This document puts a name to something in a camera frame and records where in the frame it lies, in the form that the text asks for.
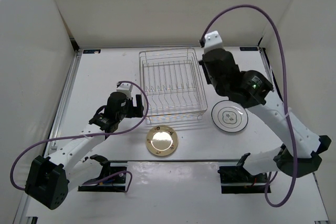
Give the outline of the cream gold-rimmed plate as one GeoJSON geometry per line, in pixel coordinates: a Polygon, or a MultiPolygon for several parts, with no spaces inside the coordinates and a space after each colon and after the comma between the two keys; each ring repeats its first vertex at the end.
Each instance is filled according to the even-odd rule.
{"type": "Polygon", "coordinates": [[[179,142],[177,132],[170,126],[157,125],[152,127],[145,138],[147,150],[156,157],[172,155],[179,142]]]}

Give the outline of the white plate green rim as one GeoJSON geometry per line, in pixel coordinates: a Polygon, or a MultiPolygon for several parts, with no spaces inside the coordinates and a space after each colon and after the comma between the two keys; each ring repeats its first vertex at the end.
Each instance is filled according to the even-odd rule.
{"type": "Polygon", "coordinates": [[[248,124],[248,114],[238,103],[230,100],[217,102],[211,111],[213,123],[226,133],[238,133],[248,124]]]}

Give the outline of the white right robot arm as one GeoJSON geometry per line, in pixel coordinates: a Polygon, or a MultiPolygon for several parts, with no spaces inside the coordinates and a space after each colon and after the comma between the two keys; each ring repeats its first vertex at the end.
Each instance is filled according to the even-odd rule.
{"type": "Polygon", "coordinates": [[[261,119],[282,141],[274,150],[244,154],[235,166],[221,167],[219,173],[235,182],[247,182],[267,172],[281,171],[297,177],[316,172],[331,139],[311,132],[275,93],[271,82],[256,70],[241,71],[231,52],[222,46],[204,48],[199,62],[206,81],[221,97],[240,104],[261,119]]]}

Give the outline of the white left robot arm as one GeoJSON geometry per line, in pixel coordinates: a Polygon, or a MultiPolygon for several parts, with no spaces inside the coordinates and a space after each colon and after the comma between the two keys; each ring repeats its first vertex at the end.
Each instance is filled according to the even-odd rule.
{"type": "Polygon", "coordinates": [[[37,156],[30,167],[25,193],[50,210],[58,208],[67,194],[81,186],[108,180],[110,161],[90,154],[115,133],[125,118],[144,118],[141,95],[128,97],[124,92],[110,94],[84,128],[83,137],[72,139],[47,157],[37,156]]]}

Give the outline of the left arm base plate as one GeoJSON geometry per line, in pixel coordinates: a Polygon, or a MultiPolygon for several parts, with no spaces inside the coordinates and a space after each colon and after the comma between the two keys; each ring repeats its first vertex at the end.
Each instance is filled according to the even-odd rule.
{"type": "Polygon", "coordinates": [[[112,162],[106,166],[99,177],[89,180],[90,185],[78,186],[79,192],[124,193],[130,175],[125,173],[127,162],[112,162]]]}

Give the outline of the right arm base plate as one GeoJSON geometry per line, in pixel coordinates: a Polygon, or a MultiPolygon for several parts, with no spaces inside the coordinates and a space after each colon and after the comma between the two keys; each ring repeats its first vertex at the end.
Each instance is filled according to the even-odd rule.
{"type": "Polygon", "coordinates": [[[237,166],[220,166],[222,194],[263,194],[268,176],[266,173],[251,175],[237,166]]]}

